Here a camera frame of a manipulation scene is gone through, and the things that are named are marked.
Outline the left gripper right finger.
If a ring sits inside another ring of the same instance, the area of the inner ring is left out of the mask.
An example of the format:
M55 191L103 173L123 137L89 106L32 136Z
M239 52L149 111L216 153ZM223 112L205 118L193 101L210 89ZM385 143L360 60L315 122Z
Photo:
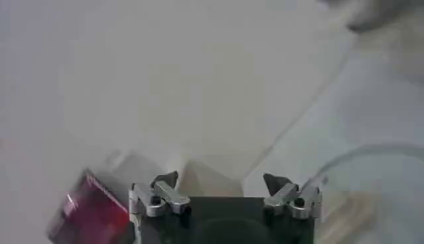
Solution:
M263 174L269 196L264 198L264 209L271 215L289 214L294 219L320 220L322 193L316 186L293 183L289 178Z

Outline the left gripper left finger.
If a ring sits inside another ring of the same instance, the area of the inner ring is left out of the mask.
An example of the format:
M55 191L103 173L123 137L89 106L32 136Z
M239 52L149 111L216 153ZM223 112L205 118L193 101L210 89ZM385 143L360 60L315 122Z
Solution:
M129 219L161 217L170 210L178 216L191 213L191 200L178 192L178 171L157 175L149 184L132 183L129 188Z

